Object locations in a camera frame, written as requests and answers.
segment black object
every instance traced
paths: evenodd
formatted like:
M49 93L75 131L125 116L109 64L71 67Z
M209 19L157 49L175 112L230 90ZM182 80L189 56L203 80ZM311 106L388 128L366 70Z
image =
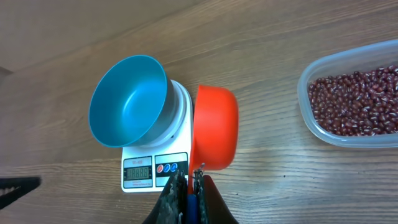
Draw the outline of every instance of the black object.
M40 177L0 178L0 190L9 191L0 196L0 210L36 189L40 183Z
M193 194L196 196L197 211L194 211L193 217L197 220L188 221L192 219L187 215L192 213L187 211L187 180L183 172L178 174L177 171L170 176L155 207L143 224L238 223L218 192L213 179L209 175L203 175L200 169L195 171L194 179Z

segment white scale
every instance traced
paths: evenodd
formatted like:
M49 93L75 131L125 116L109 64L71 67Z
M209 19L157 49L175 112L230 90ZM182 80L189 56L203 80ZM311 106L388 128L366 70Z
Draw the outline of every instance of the white scale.
M172 80L178 109L172 124L145 146L124 147L121 186L124 192L162 191L172 172L184 171L188 178L192 145L192 100L187 89Z

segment red button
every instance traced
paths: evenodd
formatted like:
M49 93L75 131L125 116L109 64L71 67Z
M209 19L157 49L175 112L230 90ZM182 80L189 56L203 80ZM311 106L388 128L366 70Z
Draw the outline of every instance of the red button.
M162 171L163 171L163 165L161 164L161 165L157 166L156 172L160 173Z

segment wood grain surface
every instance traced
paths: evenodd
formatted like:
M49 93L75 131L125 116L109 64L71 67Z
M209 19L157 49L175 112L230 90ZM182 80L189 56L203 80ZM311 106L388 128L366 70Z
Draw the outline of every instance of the wood grain surface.
M0 86L0 176L43 184L0 223L140 223L159 193L125 194L121 150L88 127L96 84L152 55L193 99L199 83L239 103L233 163L207 172L240 223L398 223L397 149L329 145L306 127L297 81L312 61L398 35L397 1L213 0L21 70Z

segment scale control panel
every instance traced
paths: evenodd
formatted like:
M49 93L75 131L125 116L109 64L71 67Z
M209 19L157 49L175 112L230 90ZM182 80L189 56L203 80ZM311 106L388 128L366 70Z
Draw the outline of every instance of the scale control panel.
M130 158L125 159L123 164L124 189L158 191L163 189L170 175L177 169L188 173L188 154L178 152Z

